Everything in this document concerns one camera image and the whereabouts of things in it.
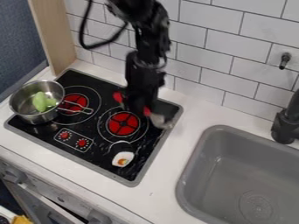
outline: red burner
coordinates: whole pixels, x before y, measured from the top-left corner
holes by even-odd
[[[108,128],[114,135],[125,137],[136,132],[139,128],[139,120],[135,115],[121,112],[109,118]]]
[[[87,103],[88,103],[88,99],[86,98],[86,96],[84,96],[82,94],[69,94],[65,97],[65,101],[79,103],[79,105],[81,105],[82,107],[87,107]],[[75,111],[82,110],[81,107],[73,105],[68,102],[62,103],[59,107],[62,109],[71,109],[71,110],[75,110]],[[78,114],[78,113],[69,112],[69,111],[61,111],[61,113],[65,114],[65,115]]]

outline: green vegetable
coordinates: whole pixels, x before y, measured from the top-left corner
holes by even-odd
[[[56,100],[55,99],[46,99],[46,105],[47,107],[55,107],[56,106]]]
[[[34,95],[32,103],[37,111],[43,113],[48,107],[55,107],[57,102],[55,99],[47,98],[45,93],[38,92]]]
[[[46,96],[43,92],[38,92],[33,97],[33,106],[39,112],[45,112],[46,110]]]

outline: wooden panel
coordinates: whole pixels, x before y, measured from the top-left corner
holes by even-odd
[[[59,75],[76,59],[63,0],[28,0],[52,71]]]

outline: toy stove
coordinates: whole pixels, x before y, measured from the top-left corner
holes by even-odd
[[[6,128],[126,186],[138,185],[170,131],[123,110],[113,98],[121,87],[74,70],[66,71],[57,82],[66,91],[65,103],[60,105],[66,111],[60,110],[55,120],[42,125],[29,125],[13,116]],[[179,106],[158,104],[178,119]],[[134,153],[133,161],[114,166],[115,155],[126,145]]]

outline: black faucet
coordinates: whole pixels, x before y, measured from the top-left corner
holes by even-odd
[[[299,89],[289,106],[276,115],[271,131],[272,138],[280,144],[292,144],[299,139]]]

